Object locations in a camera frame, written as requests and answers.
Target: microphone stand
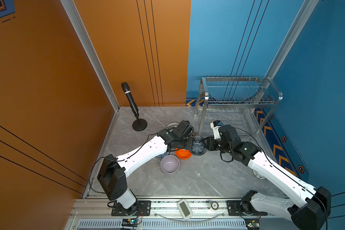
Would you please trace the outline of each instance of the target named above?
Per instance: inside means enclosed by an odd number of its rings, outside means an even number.
[[[133,122],[133,125],[132,125],[133,129],[135,131],[144,130],[145,128],[147,128],[147,122],[145,119],[139,119],[138,107],[136,103],[134,102],[128,83],[126,82],[121,83],[121,87],[123,88],[123,91],[129,101],[130,108],[132,108],[135,118],[137,118],[137,120]]]

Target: bowl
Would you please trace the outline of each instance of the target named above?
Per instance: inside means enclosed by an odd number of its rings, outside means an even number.
[[[189,150],[184,150],[184,149],[180,149],[180,150],[175,151],[175,154],[177,157],[179,157],[182,160],[186,160],[192,156],[192,154]]]
[[[174,173],[180,166],[179,159],[174,155],[167,155],[161,160],[161,169],[165,173]]]
[[[158,157],[158,158],[164,158],[165,156],[167,156],[167,155],[169,155],[169,154],[170,154],[170,152],[165,152],[165,153],[163,153],[163,154],[157,155],[156,157]]]

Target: orange chevron pattern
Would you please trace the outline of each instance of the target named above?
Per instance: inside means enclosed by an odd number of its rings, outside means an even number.
[[[186,105],[187,105],[187,106],[191,106],[191,103],[194,102],[194,101],[195,101],[195,100],[191,100],[191,101],[189,101]]]
[[[296,176],[294,171],[288,169],[287,167],[285,167],[285,169],[286,169],[289,173],[291,173],[291,174],[293,174],[294,176]]]
[[[254,115],[257,117],[257,121],[260,125],[263,125],[263,122],[265,121],[265,112],[256,109],[254,111]],[[273,146],[273,154],[275,155],[275,159],[277,160],[278,164],[290,172],[292,175],[297,176],[296,168],[292,165],[292,161],[289,158],[289,156],[285,153],[285,149],[281,143],[281,140],[278,139],[278,136],[274,133],[273,127],[271,125],[271,122],[268,121],[262,128],[263,133],[269,142],[270,146]]]
[[[288,160],[288,159],[286,159],[285,157],[279,155],[279,156],[278,156],[278,164],[279,164],[279,165],[281,165],[281,160],[285,160],[287,163],[289,163],[289,160]]]
[[[271,127],[268,127],[268,126],[265,126],[265,127],[264,127],[264,135],[266,135],[266,130],[272,130],[272,128],[271,128]]]
[[[259,113],[263,113],[263,112],[260,111],[260,110],[257,111],[257,120],[258,120],[258,114],[259,114]]]
[[[278,145],[273,145],[273,154],[276,156],[276,149],[283,151],[283,148],[281,148]]]

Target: robotic arm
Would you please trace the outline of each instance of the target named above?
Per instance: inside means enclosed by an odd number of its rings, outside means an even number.
[[[242,142],[236,129],[222,125],[220,121],[211,123],[214,136],[204,139],[208,150],[229,153],[232,160],[242,162],[254,169],[279,187],[289,198],[265,196],[249,191],[241,205],[247,212],[268,212],[293,221],[301,230],[319,230],[330,215],[331,193],[323,188],[300,180],[271,160],[262,149],[251,142]],[[126,178],[139,166],[153,157],[174,148],[191,149],[193,127],[182,121],[173,130],[161,130],[154,138],[141,147],[116,158],[108,155],[97,176],[109,200],[117,200],[125,209],[133,212],[138,200],[127,186]]]

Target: stainless steel rack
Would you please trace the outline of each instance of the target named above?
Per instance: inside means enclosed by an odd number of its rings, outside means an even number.
[[[198,135],[212,135],[210,123],[220,120],[257,136],[276,106],[283,98],[282,92],[270,78],[256,76],[207,76],[200,81],[194,114],[199,116]],[[248,124],[246,115],[255,108],[270,108],[256,131]],[[247,133],[237,130],[238,135]]]

